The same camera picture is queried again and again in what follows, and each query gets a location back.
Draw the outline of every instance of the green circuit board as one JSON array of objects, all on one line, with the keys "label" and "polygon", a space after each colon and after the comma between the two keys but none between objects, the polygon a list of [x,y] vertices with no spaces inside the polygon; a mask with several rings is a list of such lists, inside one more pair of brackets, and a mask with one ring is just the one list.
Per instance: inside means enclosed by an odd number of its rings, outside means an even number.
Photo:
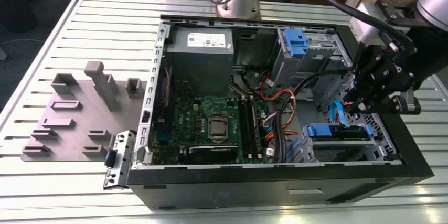
[{"label": "green circuit board", "polygon": [[[258,102],[258,110],[265,110],[265,102]],[[229,118],[229,140],[221,145],[234,145],[239,147],[239,155],[235,161],[227,164],[259,164],[269,160],[263,157],[249,158],[243,155],[239,99],[226,97],[193,97],[179,96],[175,103],[174,129],[170,136],[170,144],[159,146],[155,160],[161,165],[177,165],[179,147],[194,145],[219,145],[209,139],[210,115],[222,115]]]}]

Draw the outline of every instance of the ram slot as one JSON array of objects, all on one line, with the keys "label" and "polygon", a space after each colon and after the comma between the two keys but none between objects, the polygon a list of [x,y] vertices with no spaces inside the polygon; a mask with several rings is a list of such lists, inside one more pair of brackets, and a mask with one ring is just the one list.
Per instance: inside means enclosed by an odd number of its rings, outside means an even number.
[{"label": "ram slot", "polygon": [[239,115],[241,115],[241,131],[242,131],[242,145],[243,156],[247,157],[251,154],[251,141],[249,136],[249,124],[247,124],[247,112],[246,112],[246,96],[242,96],[238,101]]},{"label": "ram slot", "polygon": [[254,96],[251,96],[250,99],[250,106],[251,106],[251,125],[254,127],[253,132],[254,132],[254,158],[262,158],[262,143],[261,143],[261,129],[259,129],[259,113],[258,113],[258,107],[257,107],[257,102]]},{"label": "ram slot", "polygon": [[246,100],[246,125],[247,125],[247,141],[250,146],[250,158],[258,157],[258,145],[257,145],[257,132],[255,132],[255,121],[254,121],[254,106],[251,99]]}]

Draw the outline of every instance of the blue drive bracket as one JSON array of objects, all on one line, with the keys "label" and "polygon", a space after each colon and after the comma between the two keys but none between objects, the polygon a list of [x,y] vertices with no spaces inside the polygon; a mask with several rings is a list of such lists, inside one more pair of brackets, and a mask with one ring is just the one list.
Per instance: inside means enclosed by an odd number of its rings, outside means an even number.
[{"label": "blue drive bracket", "polygon": [[333,136],[330,126],[326,124],[317,124],[307,127],[309,136]]},{"label": "blue drive bracket", "polygon": [[291,56],[295,58],[305,57],[309,51],[309,39],[306,38],[303,31],[286,29],[285,32]]}]

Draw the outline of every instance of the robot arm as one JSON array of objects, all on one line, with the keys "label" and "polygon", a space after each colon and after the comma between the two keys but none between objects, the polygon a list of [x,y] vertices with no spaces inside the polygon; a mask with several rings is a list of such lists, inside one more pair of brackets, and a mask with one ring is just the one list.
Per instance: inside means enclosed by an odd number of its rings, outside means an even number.
[{"label": "robot arm", "polygon": [[414,91],[423,81],[446,66],[448,57],[448,0],[411,2],[379,0],[373,8],[355,10],[329,0],[338,9],[354,16],[354,27],[363,40],[379,36],[385,46],[361,44],[353,74],[355,80],[345,102],[353,102],[350,113],[421,114]]},{"label": "robot arm", "polygon": [[[255,19],[261,16],[259,0],[211,0],[222,17]],[[379,0],[362,3],[359,9],[329,0],[354,16],[361,47],[353,74],[355,80],[345,102],[350,113],[421,114],[414,91],[446,66],[448,45],[448,0]],[[369,45],[381,37],[383,46]]]}]

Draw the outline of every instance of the blue cable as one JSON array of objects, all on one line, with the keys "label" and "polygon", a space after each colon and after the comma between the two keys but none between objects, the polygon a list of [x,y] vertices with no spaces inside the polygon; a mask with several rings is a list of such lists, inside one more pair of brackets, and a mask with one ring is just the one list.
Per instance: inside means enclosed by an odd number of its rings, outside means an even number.
[{"label": "blue cable", "polygon": [[350,123],[346,120],[346,115],[345,115],[345,106],[341,101],[334,101],[330,106],[330,120],[333,123],[337,121],[337,115],[335,115],[335,107],[338,108],[338,113],[339,113],[339,121],[347,128],[350,128]]}]

